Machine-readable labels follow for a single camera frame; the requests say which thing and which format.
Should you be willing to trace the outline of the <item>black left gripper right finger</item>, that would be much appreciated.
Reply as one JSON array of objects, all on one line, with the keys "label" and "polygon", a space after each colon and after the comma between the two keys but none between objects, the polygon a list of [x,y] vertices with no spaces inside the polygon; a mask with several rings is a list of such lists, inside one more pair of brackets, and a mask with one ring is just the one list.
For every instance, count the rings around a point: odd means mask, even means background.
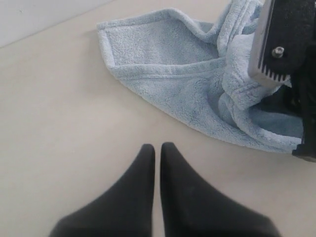
[{"label": "black left gripper right finger", "polygon": [[263,237],[262,215],[207,183],[177,147],[163,143],[160,197],[167,237]]}]

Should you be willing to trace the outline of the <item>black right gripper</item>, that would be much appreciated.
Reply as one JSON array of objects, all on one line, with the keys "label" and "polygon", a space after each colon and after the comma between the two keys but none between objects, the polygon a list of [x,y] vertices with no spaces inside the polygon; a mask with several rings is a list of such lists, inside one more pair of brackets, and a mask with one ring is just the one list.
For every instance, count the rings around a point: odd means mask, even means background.
[{"label": "black right gripper", "polygon": [[314,0],[286,0],[286,73],[303,122],[301,143],[292,154],[316,161],[316,7]]}]

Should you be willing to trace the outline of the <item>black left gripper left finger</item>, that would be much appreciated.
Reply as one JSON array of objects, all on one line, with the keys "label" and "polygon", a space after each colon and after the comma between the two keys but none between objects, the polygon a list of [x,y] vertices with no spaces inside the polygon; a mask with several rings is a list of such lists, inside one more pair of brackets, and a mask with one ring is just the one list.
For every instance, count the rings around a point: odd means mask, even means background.
[{"label": "black left gripper left finger", "polygon": [[144,144],[127,171],[100,197],[62,218],[52,237],[150,237],[155,150]]}]

